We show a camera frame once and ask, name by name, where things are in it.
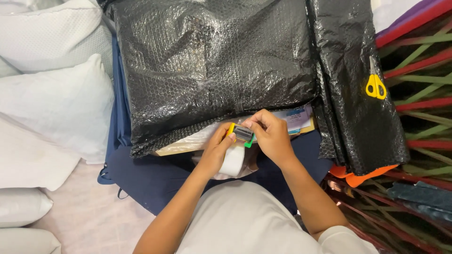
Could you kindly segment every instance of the tape strip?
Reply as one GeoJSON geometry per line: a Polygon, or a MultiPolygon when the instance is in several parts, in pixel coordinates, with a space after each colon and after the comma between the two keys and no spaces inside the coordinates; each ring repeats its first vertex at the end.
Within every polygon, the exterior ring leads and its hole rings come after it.
{"type": "Polygon", "coordinates": [[[219,173],[237,176],[242,168],[245,157],[245,147],[241,144],[233,144],[226,150],[225,159],[219,173]]]}

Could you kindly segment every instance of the white shirt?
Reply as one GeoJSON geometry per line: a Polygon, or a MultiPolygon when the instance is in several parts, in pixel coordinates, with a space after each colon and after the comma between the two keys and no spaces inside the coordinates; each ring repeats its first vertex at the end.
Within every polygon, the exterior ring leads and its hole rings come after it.
{"type": "Polygon", "coordinates": [[[240,180],[208,190],[199,200],[177,254],[378,254],[344,226],[317,242],[266,189],[240,180]]]}

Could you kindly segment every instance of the purple fabric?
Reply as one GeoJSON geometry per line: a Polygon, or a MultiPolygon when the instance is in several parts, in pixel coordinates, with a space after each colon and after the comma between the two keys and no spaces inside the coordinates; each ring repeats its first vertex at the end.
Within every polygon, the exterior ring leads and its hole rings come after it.
{"type": "Polygon", "coordinates": [[[441,3],[442,1],[449,0],[422,0],[417,3],[415,6],[411,7],[408,11],[406,11],[403,15],[401,15],[398,19],[396,19],[388,28],[377,33],[377,38],[384,36],[385,34],[397,29],[401,25],[410,21],[414,17],[420,15],[424,11],[430,9],[431,7],[441,3]]]}

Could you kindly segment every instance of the finger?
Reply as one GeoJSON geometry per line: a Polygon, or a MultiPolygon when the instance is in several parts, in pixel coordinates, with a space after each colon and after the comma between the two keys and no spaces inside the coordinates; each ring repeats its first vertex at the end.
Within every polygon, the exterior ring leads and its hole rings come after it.
{"type": "Polygon", "coordinates": [[[251,120],[244,122],[243,125],[245,127],[249,128],[250,130],[252,130],[258,140],[259,140],[259,137],[264,137],[265,135],[268,135],[258,123],[253,122],[251,120]]]}
{"type": "Polygon", "coordinates": [[[221,124],[218,129],[213,134],[212,138],[210,139],[209,143],[213,145],[218,145],[223,137],[225,136],[226,132],[229,130],[229,126],[231,126],[232,122],[226,122],[221,124]]]}
{"type": "Polygon", "coordinates": [[[261,122],[265,127],[270,127],[272,122],[277,120],[278,118],[274,116],[270,111],[266,109],[259,110],[254,115],[252,115],[248,120],[253,122],[261,122]]]}
{"type": "Polygon", "coordinates": [[[235,140],[235,133],[229,134],[227,137],[221,141],[221,143],[218,145],[217,149],[222,153],[226,153],[226,150],[234,143],[235,140]]]}

